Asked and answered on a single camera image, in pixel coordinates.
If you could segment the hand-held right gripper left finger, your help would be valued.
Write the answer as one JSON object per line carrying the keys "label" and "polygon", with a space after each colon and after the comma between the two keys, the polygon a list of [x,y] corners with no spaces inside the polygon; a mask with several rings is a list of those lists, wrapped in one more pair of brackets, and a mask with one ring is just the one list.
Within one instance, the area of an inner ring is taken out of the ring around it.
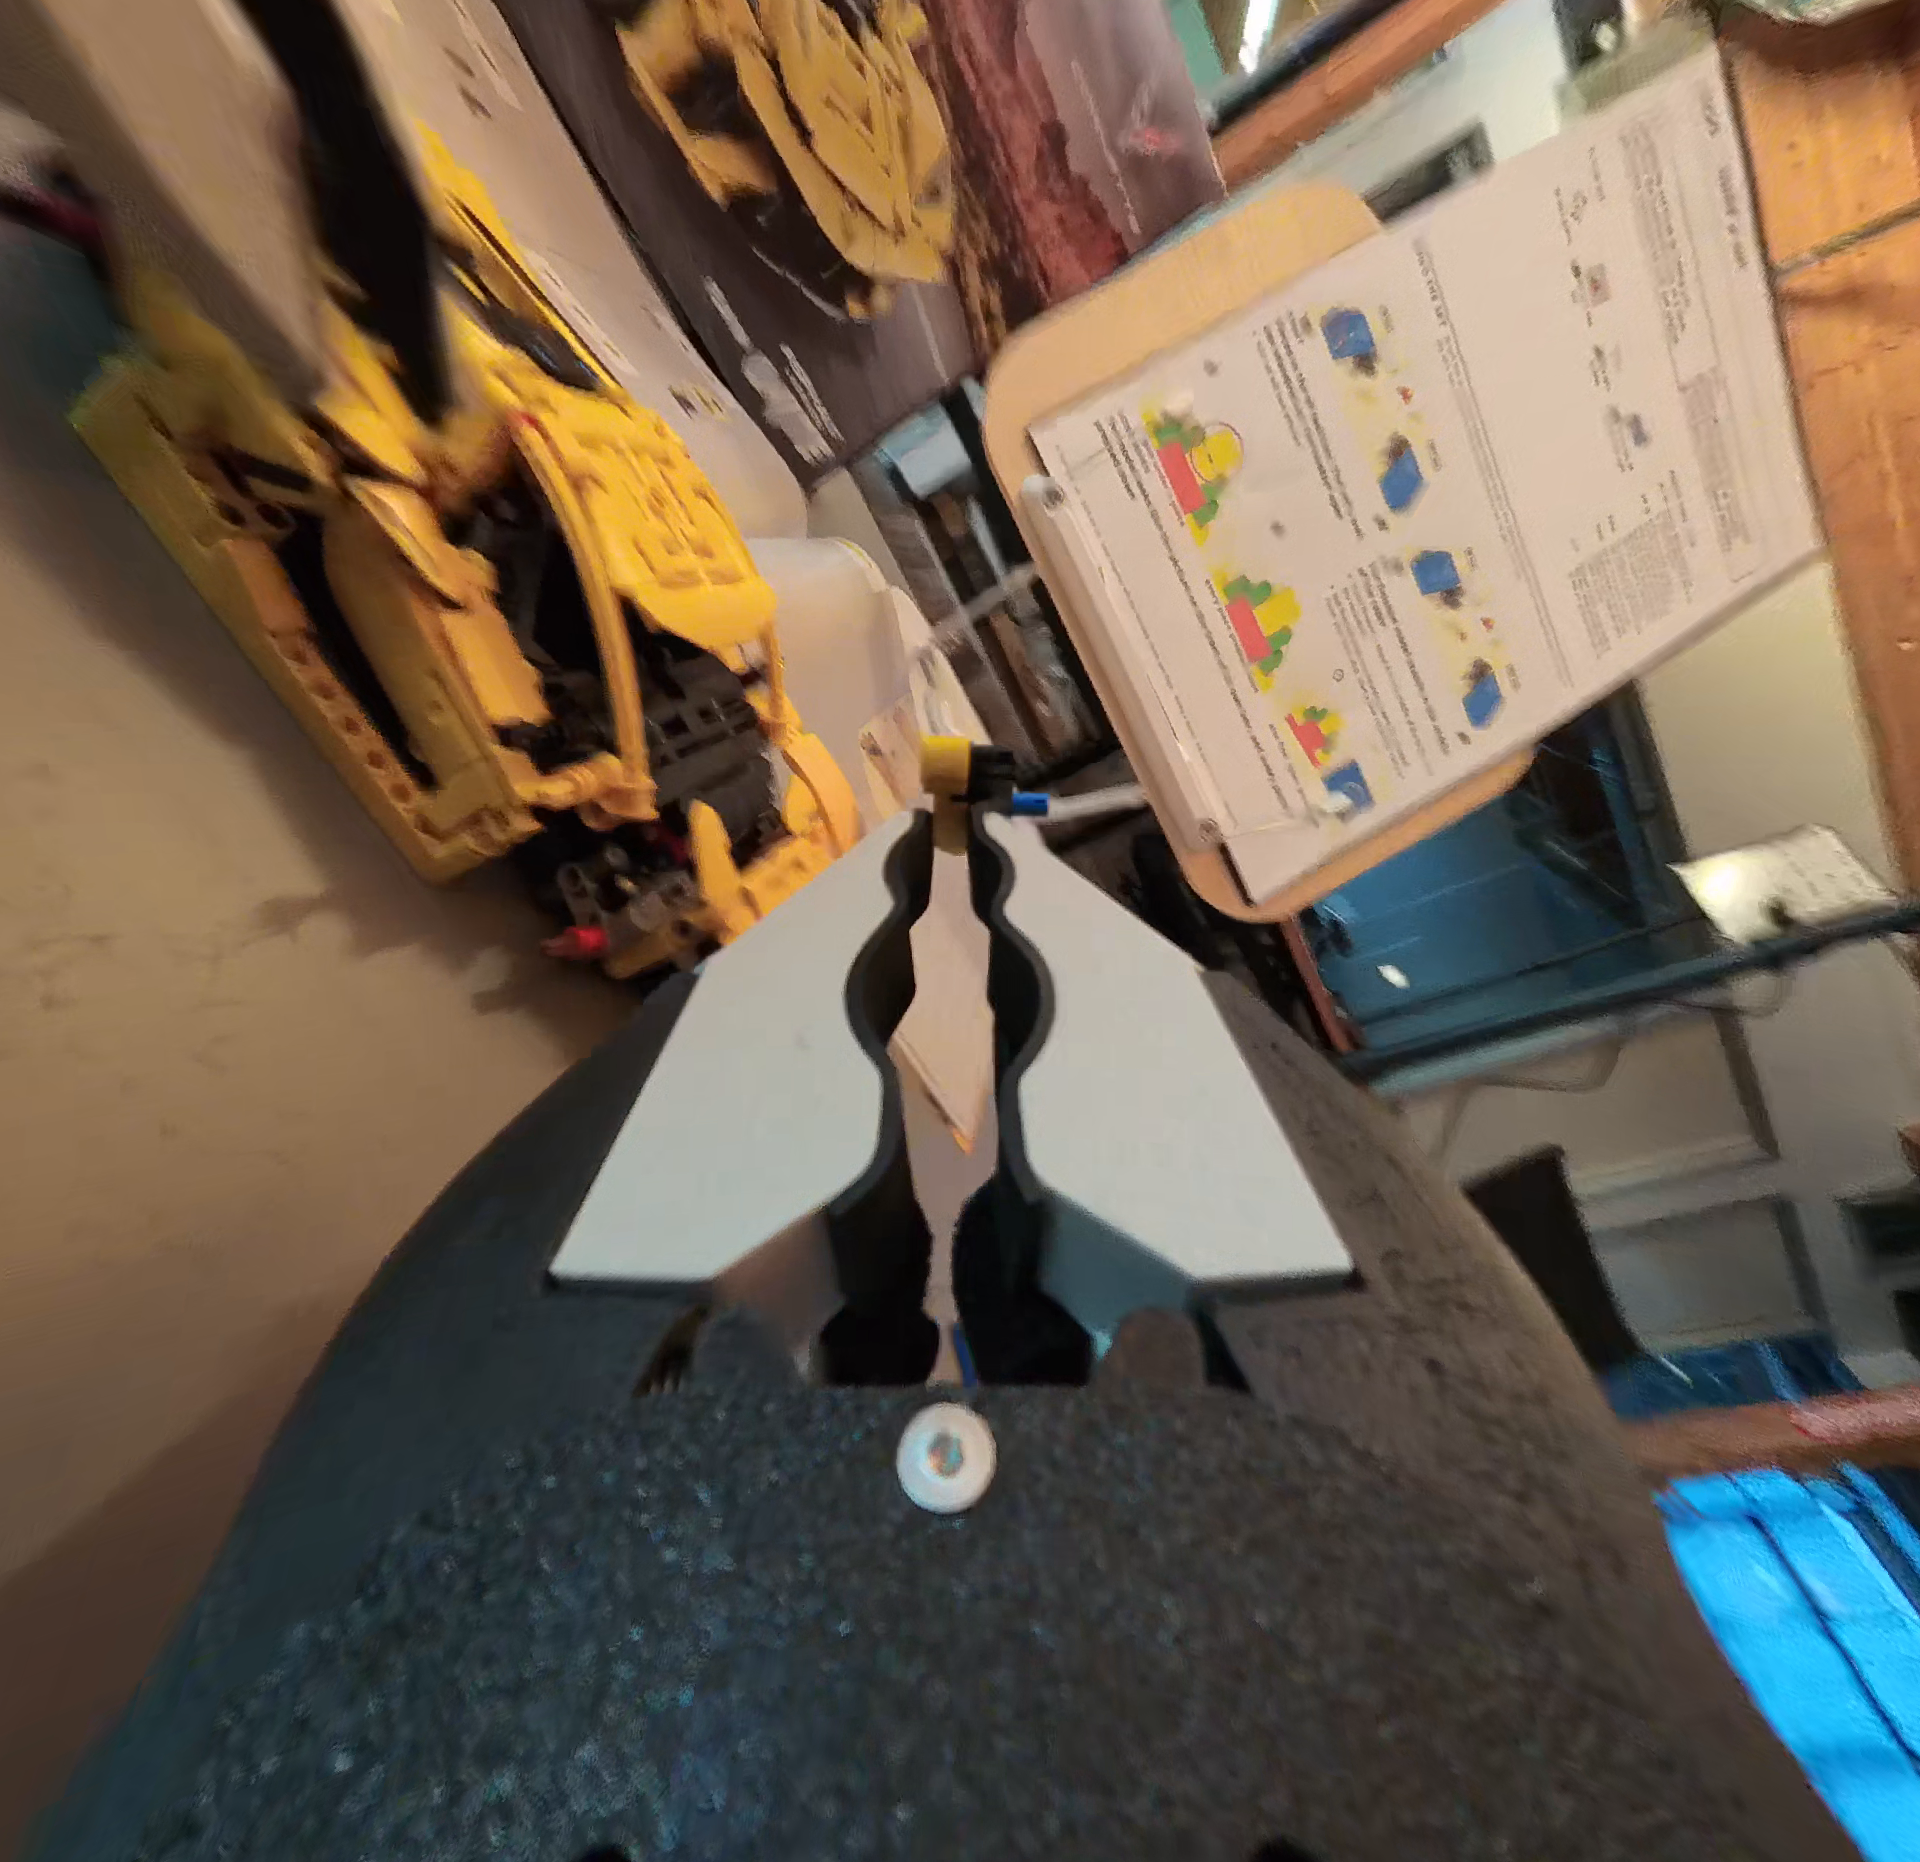
{"label": "hand-held right gripper left finger", "polygon": [[930,1233],[891,1059],[930,875],[930,818],[899,811],[699,966],[555,1288],[747,1312],[829,1384],[930,1379]]}

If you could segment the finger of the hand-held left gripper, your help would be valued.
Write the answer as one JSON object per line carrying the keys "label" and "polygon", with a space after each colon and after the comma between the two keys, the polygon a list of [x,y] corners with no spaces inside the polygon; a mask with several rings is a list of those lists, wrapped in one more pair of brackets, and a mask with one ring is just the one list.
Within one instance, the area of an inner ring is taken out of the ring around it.
{"label": "finger of the hand-held left gripper", "polygon": [[137,348],[313,409],[344,345],[453,407],[420,135],[349,0],[2,0],[5,99],[101,220]]}

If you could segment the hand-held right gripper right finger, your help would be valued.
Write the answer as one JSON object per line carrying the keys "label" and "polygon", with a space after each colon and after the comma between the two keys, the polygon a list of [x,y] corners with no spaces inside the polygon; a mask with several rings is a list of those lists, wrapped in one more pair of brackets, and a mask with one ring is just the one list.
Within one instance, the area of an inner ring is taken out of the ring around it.
{"label": "hand-held right gripper right finger", "polygon": [[952,1235],[981,1384],[1081,1384],[1123,1324],[1358,1282],[1208,974],[1044,846],[970,815],[995,1171]]}

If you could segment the small yellow black brick piece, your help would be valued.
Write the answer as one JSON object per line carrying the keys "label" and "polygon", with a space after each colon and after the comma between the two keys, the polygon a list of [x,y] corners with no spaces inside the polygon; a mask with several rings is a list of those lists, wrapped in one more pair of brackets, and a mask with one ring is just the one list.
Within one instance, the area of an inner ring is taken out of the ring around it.
{"label": "small yellow black brick piece", "polygon": [[922,789],[934,806],[934,842],[950,857],[970,854],[985,815],[1044,820],[1051,797],[1020,786],[1021,763],[1003,746],[980,746],[960,735],[925,737]]}

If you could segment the yellow brick toy car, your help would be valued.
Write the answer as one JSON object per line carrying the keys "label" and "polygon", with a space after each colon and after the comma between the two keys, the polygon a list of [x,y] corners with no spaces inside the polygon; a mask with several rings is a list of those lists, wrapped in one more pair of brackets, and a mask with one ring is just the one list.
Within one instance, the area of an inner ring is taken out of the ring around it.
{"label": "yellow brick toy car", "polygon": [[435,135],[427,213],[445,418],[324,263],[311,402],[141,270],[71,425],[423,880],[516,866],[551,955],[694,966],[856,846],[851,784],[719,490]]}

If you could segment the teal container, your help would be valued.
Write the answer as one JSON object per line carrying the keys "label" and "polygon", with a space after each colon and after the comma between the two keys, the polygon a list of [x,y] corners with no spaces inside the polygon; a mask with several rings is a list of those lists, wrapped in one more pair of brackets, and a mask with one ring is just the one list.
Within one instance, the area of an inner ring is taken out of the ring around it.
{"label": "teal container", "polygon": [[1480,1035],[1706,955],[1682,854],[1643,702],[1620,691],[1508,793],[1311,905],[1307,944],[1358,1049]]}

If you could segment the white instruction booklet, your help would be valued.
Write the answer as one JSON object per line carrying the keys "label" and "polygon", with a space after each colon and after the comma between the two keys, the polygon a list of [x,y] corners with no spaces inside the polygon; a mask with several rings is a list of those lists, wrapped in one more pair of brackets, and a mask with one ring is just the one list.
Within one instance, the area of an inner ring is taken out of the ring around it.
{"label": "white instruction booklet", "polygon": [[802,540],[802,484],[682,330],[500,10],[333,3],[417,161],[438,143],[485,190],[552,310],[683,439],[750,540]]}

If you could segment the dark metal bar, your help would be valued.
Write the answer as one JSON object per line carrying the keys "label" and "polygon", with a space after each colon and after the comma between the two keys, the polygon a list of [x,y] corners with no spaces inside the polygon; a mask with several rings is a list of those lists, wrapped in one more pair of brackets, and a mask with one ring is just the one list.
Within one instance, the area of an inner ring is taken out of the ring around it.
{"label": "dark metal bar", "polygon": [[1785,931],[1742,948],[1667,964],[1637,979],[1575,990],[1552,1005],[1508,1011],[1465,1031],[1418,1035],[1385,1049],[1355,1050],[1341,1057],[1335,1068],[1348,1081],[1374,1083],[1410,1067],[1451,1061],[1475,1049],[1532,1035],[1578,1031],[1619,1020],[1629,1011],[1719,1011],[1727,1005],[1736,983],[1783,975],[1835,948],[1907,937],[1916,930],[1918,901],[1911,895],[1874,911],[1856,911]]}

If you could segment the white printed paper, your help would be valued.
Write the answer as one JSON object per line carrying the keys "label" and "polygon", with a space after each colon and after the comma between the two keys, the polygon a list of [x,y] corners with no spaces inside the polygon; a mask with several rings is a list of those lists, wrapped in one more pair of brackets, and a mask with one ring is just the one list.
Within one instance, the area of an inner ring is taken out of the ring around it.
{"label": "white printed paper", "polygon": [[1726,944],[1759,946],[1838,930],[1863,930],[1868,937],[1911,934],[1894,919],[1916,911],[1916,899],[1895,891],[1828,826],[1799,826],[1667,870]]}

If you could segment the printed instruction sheet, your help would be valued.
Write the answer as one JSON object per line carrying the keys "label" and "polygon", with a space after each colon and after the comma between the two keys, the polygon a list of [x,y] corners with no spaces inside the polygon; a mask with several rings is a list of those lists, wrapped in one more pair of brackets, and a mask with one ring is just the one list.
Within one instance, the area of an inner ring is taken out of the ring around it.
{"label": "printed instruction sheet", "polygon": [[1824,542],[1711,43],[1028,443],[1138,779],[1252,908]]}

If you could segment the toy car picture box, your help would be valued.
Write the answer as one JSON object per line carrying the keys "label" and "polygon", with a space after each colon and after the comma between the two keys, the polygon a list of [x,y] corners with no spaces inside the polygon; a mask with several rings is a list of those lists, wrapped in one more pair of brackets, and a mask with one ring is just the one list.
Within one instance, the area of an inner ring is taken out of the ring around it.
{"label": "toy car picture box", "polygon": [[1163,0],[490,0],[802,484],[1221,201]]}

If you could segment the blue plastic bin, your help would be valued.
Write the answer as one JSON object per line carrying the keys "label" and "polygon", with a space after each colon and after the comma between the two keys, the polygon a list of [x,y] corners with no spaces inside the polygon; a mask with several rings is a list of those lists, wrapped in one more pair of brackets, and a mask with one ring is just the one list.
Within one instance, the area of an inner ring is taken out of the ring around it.
{"label": "blue plastic bin", "polygon": [[[1624,1419],[1800,1407],[1909,1384],[1818,1331],[1655,1354],[1601,1373]],[[1657,1491],[1692,1603],[1749,1698],[1868,1861],[1918,1856],[1916,1470],[1748,1470]]]}

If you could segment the wooden panel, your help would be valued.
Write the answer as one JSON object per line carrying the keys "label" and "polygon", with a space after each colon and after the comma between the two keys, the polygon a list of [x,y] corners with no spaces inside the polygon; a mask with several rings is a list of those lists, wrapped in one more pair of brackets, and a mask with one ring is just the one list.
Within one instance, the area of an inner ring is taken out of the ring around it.
{"label": "wooden panel", "polygon": [[1766,256],[1901,873],[1918,852],[1918,3],[1810,30],[1721,23]]}

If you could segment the wooden beam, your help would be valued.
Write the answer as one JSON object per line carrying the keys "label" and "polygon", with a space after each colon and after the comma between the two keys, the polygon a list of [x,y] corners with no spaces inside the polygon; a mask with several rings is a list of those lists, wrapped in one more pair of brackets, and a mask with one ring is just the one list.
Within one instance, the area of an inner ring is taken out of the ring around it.
{"label": "wooden beam", "polygon": [[1230,192],[1282,167],[1507,0],[1341,0],[1211,109]]}

